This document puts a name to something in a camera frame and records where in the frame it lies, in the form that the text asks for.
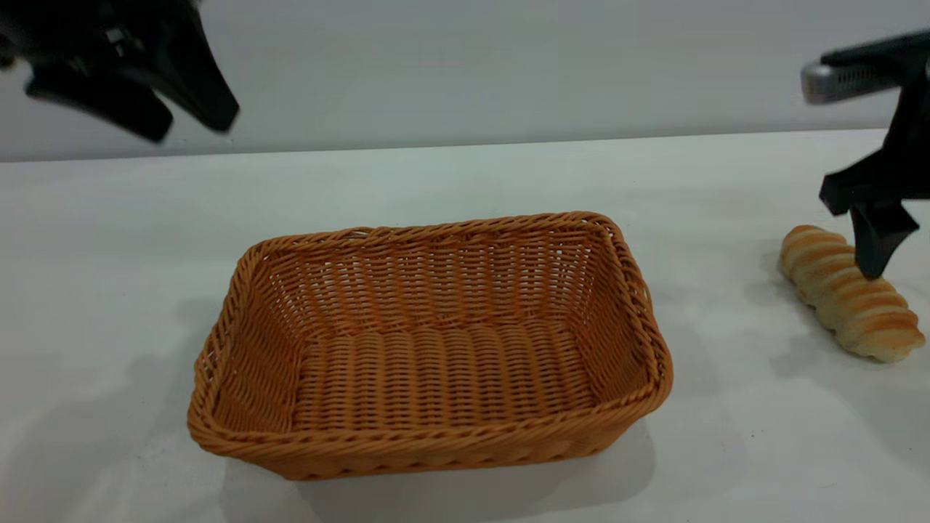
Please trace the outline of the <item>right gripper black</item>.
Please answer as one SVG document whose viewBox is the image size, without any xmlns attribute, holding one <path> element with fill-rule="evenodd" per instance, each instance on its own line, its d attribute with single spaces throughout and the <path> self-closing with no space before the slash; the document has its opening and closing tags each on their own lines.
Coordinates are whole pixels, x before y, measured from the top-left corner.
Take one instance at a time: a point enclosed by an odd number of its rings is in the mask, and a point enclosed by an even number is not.
<svg viewBox="0 0 930 523">
<path fill-rule="evenodd" d="M 892 122 L 876 151 L 824 176 L 820 200 L 831 215 L 849 214 L 854 259 L 864 278 L 883 277 L 897 248 L 919 224 L 902 205 L 929 198 L 928 73 L 918 70 L 901 86 Z"/>
</svg>

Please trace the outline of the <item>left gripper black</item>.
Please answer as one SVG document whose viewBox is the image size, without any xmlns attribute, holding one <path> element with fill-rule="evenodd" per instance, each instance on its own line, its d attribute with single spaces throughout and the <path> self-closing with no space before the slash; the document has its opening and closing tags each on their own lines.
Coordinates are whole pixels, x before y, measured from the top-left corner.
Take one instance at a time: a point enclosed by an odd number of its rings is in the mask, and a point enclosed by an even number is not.
<svg viewBox="0 0 930 523">
<path fill-rule="evenodd" d="M 2 1 L 2 70 L 17 62 L 69 57 L 106 33 L 143 21 L 150 85 L 207 129 L 227 133 L 240 106 L 214 59 L 196 1 Z M 79 110 L 161 143 L 173 115 L 149 87 L 70 69 L 35 69 L 32 99 Z"/>
</svg>

